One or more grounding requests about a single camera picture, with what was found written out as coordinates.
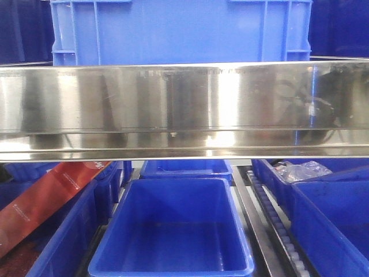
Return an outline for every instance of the plastic bag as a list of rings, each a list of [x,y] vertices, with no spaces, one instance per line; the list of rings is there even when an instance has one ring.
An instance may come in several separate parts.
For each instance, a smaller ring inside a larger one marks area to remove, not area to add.
[[[292,164],[290,162],[279,163],[276,170],[289,183],[332,173],[328,168],[313,160],[302,164]]]

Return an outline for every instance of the shiny metal surface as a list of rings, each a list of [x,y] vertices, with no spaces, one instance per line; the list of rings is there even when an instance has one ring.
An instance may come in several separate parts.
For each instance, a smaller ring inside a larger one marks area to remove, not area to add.
[[[260,277],[296,277],[293,272],[285,271],[284,264],[279,259],[283,253],[276,252],[268,236],[267,228],[261,220],[263,215],[257,211],[239,169],[235,166],[232,166],[232,169],[237,198],[247,224],[245,232],[253,250],[254,275]]]
[[[276,245],[279,253],[284,254],[284,264],[289,266],[288,276],[312,277],[308,266],[302,260],[301,253],[296,250],[293,240],[290,239],[286,227],[265,193],[262,184],[257,180],[252,170],[247,170],[246,172],[248,183],[251,184],[254,195],[263,210],[264,216],[268,220],[274,245]]]
[[[0,160],[369,156],[369,62],[0,68]]]

